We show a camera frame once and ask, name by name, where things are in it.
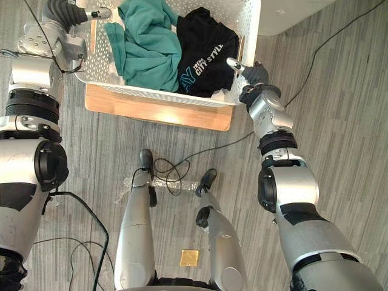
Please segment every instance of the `small gold plate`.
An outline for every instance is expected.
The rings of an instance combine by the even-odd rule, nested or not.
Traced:
[[[179,265],[196,267],[198,263],[199,250],[182,250],[181,261]]]

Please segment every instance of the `clothing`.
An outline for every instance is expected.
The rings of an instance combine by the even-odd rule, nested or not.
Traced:
[[[118,11],[125,32],[105,25],[118,75],[126,85],[175,92],[182,51],[171,25],[178,16],[164,0],[125,0]]]
[[[211,97],[216,90],[230,90],[234,71],[226,59],[237,57],[237,34],[216,22],[203,7],[185,18],[179,16],[176,34],[182,47],[179,93]]]

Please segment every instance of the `black cable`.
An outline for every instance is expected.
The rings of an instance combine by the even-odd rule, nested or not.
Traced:
[[[205,149],[205,150],[201,150],[201,151],[199,151],[199,152],[197,152],[197,153],[193,153],[193,154],[191,154],[191,155],[189,155],[189,156],[186,156],[184,159],[182,159],[182,160],[181,160],[180,162],[178,162],[177,164],[173,164],[172,162],[170,162],[169,160],[164,159],[164,158],[158,158],[158,159],[154,160],[153,169],[154,169],[154,171],[155,171],[156,173],[166,174],[166,177],[160,177],[160,176],[158,176],[158,175],[155,175],[155,176],[156,176],[158,179],[160,179],[161,181],[164,181],[164,182],[166,183],[167,190],[170,192],[170,194],[172,194],[173,196],[179,196],[179,195],[181,194],[181,192],[182,192],[182,179],[183,179],[184,177],[186,177],[186,175],[188,174],[188,172],[189,172],[189,170],[190,170],[190,161],[189,161],[190,158],[192,158],[192,157],[194,157],[194,156],[196,156],[196,155],[200,155],[200,154],[205,153],[205,152],[209,152],[209,151],[212,151],[212,150],[219,150],[219,149],[223,149],[223,148],[228,147],[228,146],[232,146],[232,145],[234,145],[234,144],[236,144],[236,143],[238,143],[238,142],[240,142],[240,141],[243,141],[244,139],[250,137],[250,136],[253,135],[253,134],[254,134],[254,132],[250,132],[250,133],[247,134],[246,136],[243,136],[242,138],[240,138],[240,139],[238,139],[238,140],[236,140],[236,141],[234,141],[234,142],[230,142],[230,143],[228,143],[228,144],[224,144],[224,145],[221,145],[221,146],[219,146],[219,147],[212,147],[212,148],[210,148],[210,149]],[[168,164],[170,165],[170,168],[168,168],[167,170],[160,170],[160,169],[158,168],[158,166],[156,165],[159,161],[164,161],[164,162],[168,163]],[[187,166],[187,168],[186,168],[185,173],[184,173],[183,175],[181,175],[181,174],[179,173],[179,170],[177,169],[177,167],[178,167],[179,165],[181,165],[182,163],[184,163],[184,162],[186,162],[188,166]],[[174,179],[174,180],[169,179],[170,175],[171,175],[173,172],[175,172],[175,173],[178,175],[178,179]],[[179,187],[178,187],[179,190],[178,190],[178,193],[174,193],[174,192],[171,190],[171,188],[170,188],[170,186],[169,186],[169,183],[171,183],[171,182],[179,182]]]
[[[84,242],[80,242],[80,243],[73,249],[72,254],[70,255],[70,267],[72,268],[72,276],[71,276],[71,278],[70,278],[69,291],[71,291],[71,289],[72,289],[73,278],[74,278],[73,255],[75,254],[75,251],[78,249],[78,247],[80,247],[80,246],[86,247],[84,244],[96,244],[97,246],[100,246],[101,248],[103,248],[103,246],[102,246],[101,244],[99,244],[98,242],[95,242],[95,241],[84,241]],[[115,274],[115,269],[113,268],[112,259],[110,258],[108,252],[107,252],[107,256],[108,256],[109,263],[110,263],[110,267],[112,268],[113,274]],[[92,262],[92,270],[93,270],[93,274],[95,274],[94,265],[93,265],[93,260],[92,260],[92,256],[91,256],[91,255],[90,255],[90,260],[91,260],[91,262]],[[97,283],[97,284],[98,284],[98,286],[100,286],[100,288],[102,289],[102,291],[105,291],[105,289],[100,285],[100,283]]]
[[[301,86],[301,88],[298,90],[298,92],[294,95],[294,97],[291,98],[291,100],[284,106],[284,108],[287,108],[288,105],[290,105],[290,103],[302,92],[304,86],[307,84],[307,81],[309,80],[310,78],[310,74],[311,74],[311,71],[313,69],[313,65],[314,65],[314,62],[315,62],[315,57],[316,57],[316,54],[319,52],[319,50],[321,48],[324,47],[325,44],[327,44],[332,38],[334,38],[336,35],[338,35],[340,32],[342,32],[343,30],[345,30],[346,28],[348,28],[353,22],[355,22],[357,19],[367,15],[368,13],[374,11],[377,7],[379,7],[381,4],[383,4],[386,0],[382,0],[380,1],[376,6],[374,6],[373,8],[369,9],[368,11],[364,12],[363,14],[357,16],[355,19],[353,19],[352,21],[350,21],[348,24],[346,24],[343,28],[341,28],[340,30],[338,30],[336,33],[334,33],[331,37],[329,37],[327,40],[325,40],[315,51],[314,51],[314,54],[313,54],[313,60],[311,62],[311,65],[310,65],[310,68],[309,68],[309,72],[307,73],[307,76]]]
[[[72,281],[73,281],[73,277],[74,277],[74,267],[73,267],[73,261],[72,261],[72,258],[73,258],[73,254],[75,252],[75,250],[79,247],[79,246],[83,246],[88,255],[89,255],[89,260],[92,264],[92,271],[93,271],[93,276],[95,275],[95,266],[94,266],[94,263],[93,263],[93,259],[92,259],[92,254],[90,253],[89,249],[85,246],[85,244],[96,244],[97,246],[103,248],[103,245],[99,244],[98,242],[95,242],[95,241],[84,241],[84,242],[80,242],[80,240],[76,239],[76,238],[69,238],[67,236],[64,236],[64,237],[60,237],[60,238],[50,238],[50,239],[43,239],[41,241],[36,241],[34,242],[34,244],[40,244],[40,243],[44,243],[44,242],[48,242],[48,241],[56,241],[56,240],[59,240],[59,239],[69,239],[69,240],[72,240],[72,241],[76,241],[78,242],[78,245],[73,249],[73,252],[70,256],[70,267],[72,269],[72,276],[71,276],[71,280],[70,280],[70,285],[69,285],[69,290],[71,290],[72,288]],[[109,253],[107,252],[107,256],[108,256],[108,259],[109,259],[109,263],[110,263],[110,267],[112,268],[112,272],[115,273],[115,268],[113,266],[113,263],[112,263],[112,259],[109,255]],[[100,283],[98,283],[98,286],[100,286],[100,288],[102,290],[104,290],[104,288],[100,285]]]
[[[31,15],[34,17],[35,19],[35,22],[37,23],[37,25],[39,26],[40,30],[42,31],[42,34],[44,35],[44,38],[45,40],[47,41],[47,44],[48,44],[48,47],[50,48],[50,51],[51,51],[51,54],[52,54],[52,59],[54,60],[56,66],[58,67],[58,69],[61,71],[62,74],[64,73],[76,73],[76,72],[79,72],[79,69],[82,67],[82,63],[83,63],[83,59],[80,60],[79,62],[79,65],[77,66],[77,68],[75,68],[74,70],[71,70],[71,71],[65,71],[63,69],[61,69],[61,67],[59,66],[58,64],[58,61],[56,60],[56,56],[54,55],[54,51],[53,51],[53,48],[51,46],[51,43],[47,37],[47,35],[45,34],[43,28],[42,28],[42,25],[40,24],[40,22],[38,21],[34,11],[32,11],[32,8],[30,6],[30,4],[28,4],[27,0],[23,0],[24,3],[26,4],[28,10],[30,11]]]
[[[138,168],[138,169],[136,169],[135,172],[133,173],[133,175],[132,175],[132,182],[131,182],[131,189],[132,189],[132,187],[133,187],[133,181],[135,180],[135,175],[136,175],[136,173],[137,173],[138,171],[142,170],[142,169],[143,169],[143,168]]]
[[[101,267],[102,267],[102,262],[104,261],[104,256],[105,256],[105,253],[107,252],[107,248],[108,248],[108,243],[109,243],[109,234],[108,234],[108,231],[106,230],[106,228],[105,228],[105,226],[102,224],[102,222],[98,219],[98,217],[95,215],[95,213],[93,212],[93,210],[90,209],[90,207],[86,204],[86,202],[85,202],[84,200],[82,200],[80,197],[78,197],[77,195],[75,195],[75,194],[72,193],[72,192],[66,192],[66,191],[50,193],[50,196],[59,196],[59,195],[68,195],[68,196],[71,196],[71,197],[73,197],[74,199],[76,199],[79,203],[81,203],[82,206],[84,206],[84,208],[89,212],[89,214],[90,214],[90,215],[92,216],[92,218],[97,222],[97,224],[100,226],[100,228],[102,229],[102,231],[103,231],[104,234],[105,234],[104,247],[102,248],[101,256],[100,256],[100,258],[99,258],[98,267],[97,267],[97,270],[96,270],[96,273],[95,273],[94,282],[93,282],[93,288],[92,288],[93,291],[96,291],[96,289],[97,289],[97,284],[98,284],[98,277],[99,277],[99,273],[100,273]]]

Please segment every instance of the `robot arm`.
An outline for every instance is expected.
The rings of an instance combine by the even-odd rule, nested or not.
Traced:
[[[49,0],[42,24],[27,24],[18,41],[5,116],[0,117],[0,289],[19,290],[49,191],[66,179],[67,158],[58,127],[62,74],[86,59],[85,41],[69,35],[72,25],[106,18],[67,0]]]
[[[280,90],[268,84],[263,66],[228,63],[250,84],[239,100],[253,119],[264,158],[258,200],[275,214],[291,291],[382,290],[340,230],[316,211],[318,183],[299,154],[292,119],[280,104]]]

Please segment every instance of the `black t-shirt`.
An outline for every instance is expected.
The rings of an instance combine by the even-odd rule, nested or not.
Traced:
[[[221,88],[230,90],[234,71],[226,64],[236,58],[238,36],[200,7],[178,18],[176,34],[182,47],[178,65],[178,93],[211,97]]]

